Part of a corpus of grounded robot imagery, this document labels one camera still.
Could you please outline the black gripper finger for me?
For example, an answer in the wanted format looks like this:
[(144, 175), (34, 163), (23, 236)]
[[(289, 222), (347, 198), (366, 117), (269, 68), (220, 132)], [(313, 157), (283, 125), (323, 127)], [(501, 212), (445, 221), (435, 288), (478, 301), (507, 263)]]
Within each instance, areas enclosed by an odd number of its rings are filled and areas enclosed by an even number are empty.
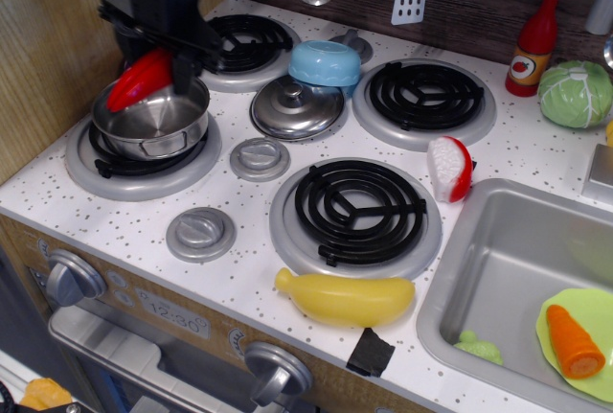
[(189, 93), (193, 80), (202, 72), (202, 65), (191, 51), (179, 51), (173, 55), (171, 62), (173, 91), (176, 95)]
[(133, 28), (115, 26), (114, 35), (127, 66), (133, 65), (153, 49), (153, 44)]

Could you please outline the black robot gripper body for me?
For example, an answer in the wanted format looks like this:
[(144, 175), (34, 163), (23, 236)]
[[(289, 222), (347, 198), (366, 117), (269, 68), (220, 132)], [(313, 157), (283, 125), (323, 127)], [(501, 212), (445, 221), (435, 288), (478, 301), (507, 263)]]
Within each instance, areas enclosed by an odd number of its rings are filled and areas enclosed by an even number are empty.
[(100, 17), (126, 26), (173, 54), (196, 53), (203, 68), (217, 68), (221, 38), (202, 17), (198, 0), (100, 0)]

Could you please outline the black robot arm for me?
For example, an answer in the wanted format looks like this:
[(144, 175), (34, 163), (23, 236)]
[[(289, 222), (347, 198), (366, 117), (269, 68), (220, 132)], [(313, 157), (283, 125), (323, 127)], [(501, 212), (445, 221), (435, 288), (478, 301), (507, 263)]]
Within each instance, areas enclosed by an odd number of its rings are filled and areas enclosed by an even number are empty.
[(199, 0), (100, 0), (99, 15), (113, 25), (128, 64), (154, 48), (169, 51), (174, 92), (185, 94), (204, 69), (217, 70), (221, 54), (221, 38), (198, 4)]

